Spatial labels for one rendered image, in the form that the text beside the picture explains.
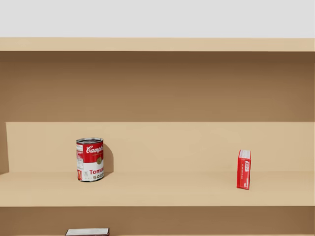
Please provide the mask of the red carton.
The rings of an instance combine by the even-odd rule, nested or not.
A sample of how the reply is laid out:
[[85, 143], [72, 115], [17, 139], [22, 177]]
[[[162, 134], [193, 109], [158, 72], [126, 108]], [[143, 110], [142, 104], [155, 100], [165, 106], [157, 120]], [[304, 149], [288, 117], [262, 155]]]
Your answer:
[[249, 190], [251, 177], [251, 151], [240, 150], [237, 165], [237, 188]]

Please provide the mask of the pale wooden shelf unit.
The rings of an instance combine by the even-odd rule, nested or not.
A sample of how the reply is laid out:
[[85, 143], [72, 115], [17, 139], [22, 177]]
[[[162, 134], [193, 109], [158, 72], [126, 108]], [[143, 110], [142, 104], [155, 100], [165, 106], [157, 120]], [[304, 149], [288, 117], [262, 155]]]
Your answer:
[[314, 236], [314, 172], [313, 39], [0, 38], [0, 236]]

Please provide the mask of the red and white can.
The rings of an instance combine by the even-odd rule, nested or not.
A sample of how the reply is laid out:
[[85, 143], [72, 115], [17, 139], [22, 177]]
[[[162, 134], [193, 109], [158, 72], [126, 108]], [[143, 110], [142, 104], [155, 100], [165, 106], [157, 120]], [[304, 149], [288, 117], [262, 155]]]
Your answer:
[[76, 140], [77, 178], [94, 182], [104, 177], [104, 151], [102, 138]]

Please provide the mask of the brown carton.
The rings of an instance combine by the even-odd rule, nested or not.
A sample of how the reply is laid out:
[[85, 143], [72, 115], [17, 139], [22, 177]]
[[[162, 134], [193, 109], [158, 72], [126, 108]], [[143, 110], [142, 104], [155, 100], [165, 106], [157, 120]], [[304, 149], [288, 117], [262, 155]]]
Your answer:
[[110, 236], [109, 228], [68, 229], [65, 236]]

